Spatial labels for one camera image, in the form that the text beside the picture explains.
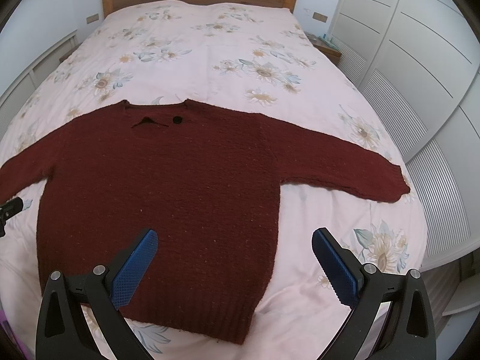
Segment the dark red knit sweater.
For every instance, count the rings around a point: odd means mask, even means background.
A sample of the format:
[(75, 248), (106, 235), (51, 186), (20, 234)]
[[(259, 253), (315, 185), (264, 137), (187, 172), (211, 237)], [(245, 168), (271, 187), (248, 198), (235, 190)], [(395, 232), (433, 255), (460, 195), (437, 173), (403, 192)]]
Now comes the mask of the dark red knit sweater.
[(375, 152), (192, 100), (76, 117), (1, 166), (1, 199), (39, 181), (41, 283), (56, 269), (84, 273), (152, 228), (159, 252), (124, 315), (238, 345), (272, 276), (283, 184), (383, 203), (409, 192)]

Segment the white radiator cover cabinet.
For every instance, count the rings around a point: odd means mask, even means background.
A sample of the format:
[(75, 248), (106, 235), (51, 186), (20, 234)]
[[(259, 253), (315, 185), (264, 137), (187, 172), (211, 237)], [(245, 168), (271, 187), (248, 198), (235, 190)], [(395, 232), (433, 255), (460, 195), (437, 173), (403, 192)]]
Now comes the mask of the white radiator cover cabinet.
[(12, 119), (38, 86), (78, 47), (74, 30), (37, 57), (1, 95), (0, 133), (3, 137)]

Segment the wooden nightstand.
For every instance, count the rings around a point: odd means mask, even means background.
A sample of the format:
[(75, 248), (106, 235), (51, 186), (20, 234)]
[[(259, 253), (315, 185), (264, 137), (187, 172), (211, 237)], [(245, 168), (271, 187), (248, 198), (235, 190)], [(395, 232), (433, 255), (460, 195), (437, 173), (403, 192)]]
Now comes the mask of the wooden nightstand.
[(317, 50), (325, 55), (334, 65), (338, 66), (342, 57), (342, 52), (338, 50), (336, 46), (331, 46), (323, 38), (317, 37), (311, 33), (305, 33), (305, 36)]

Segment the white wardrobe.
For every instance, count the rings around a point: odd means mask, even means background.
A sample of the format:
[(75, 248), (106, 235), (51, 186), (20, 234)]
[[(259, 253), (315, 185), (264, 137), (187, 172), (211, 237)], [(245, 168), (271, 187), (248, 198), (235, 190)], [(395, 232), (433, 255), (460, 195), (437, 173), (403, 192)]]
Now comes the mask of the white wardrobe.
[(339, 0), (339, 64), (399, 149), (425, 211), (425, 269), (479, 247), (479, 41), (453, 0)]

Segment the left wall switch plate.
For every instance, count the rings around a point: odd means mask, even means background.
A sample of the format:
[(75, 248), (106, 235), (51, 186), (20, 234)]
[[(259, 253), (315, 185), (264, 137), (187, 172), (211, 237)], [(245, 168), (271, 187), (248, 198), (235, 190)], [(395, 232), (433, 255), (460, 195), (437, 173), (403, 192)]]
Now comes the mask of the left wall switch plate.
[(99, 14), (88, 16), (85, 20), (86, 20), (86, 24), (92, 24), (93, 22), (99, 20)]

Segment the wall switch plate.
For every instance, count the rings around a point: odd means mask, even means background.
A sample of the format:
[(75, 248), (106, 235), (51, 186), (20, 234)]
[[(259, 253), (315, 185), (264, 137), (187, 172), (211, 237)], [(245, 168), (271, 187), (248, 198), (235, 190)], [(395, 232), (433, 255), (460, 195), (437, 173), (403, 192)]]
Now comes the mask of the wall switch plate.
[(85, 20), (86, 20), (86, 24), (92, 24), (93, 22), (99, 20), (99, 14), (88, 16)]
[(319, 12), (314, 12), (313, 15), (312, 15), (312, 18), (314, 20), (320, 21), (322, 23), (326, 23), (327, 20), (328, 20), (328, 16), (320, 14)]

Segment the right wall switch plate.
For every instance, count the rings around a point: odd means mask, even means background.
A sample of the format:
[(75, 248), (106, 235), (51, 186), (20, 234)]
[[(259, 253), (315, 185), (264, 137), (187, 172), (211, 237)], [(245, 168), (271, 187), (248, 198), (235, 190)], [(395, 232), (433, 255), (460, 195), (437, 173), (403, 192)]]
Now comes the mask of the right wall switch plate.
[(312, 18), (314, 20), (320, 21), (322, 23), (326, 23), (327, 20), (328, 20), (328, 16), (320, 14), (319, 12), (314, 12), (313, 15), (312, 15)]

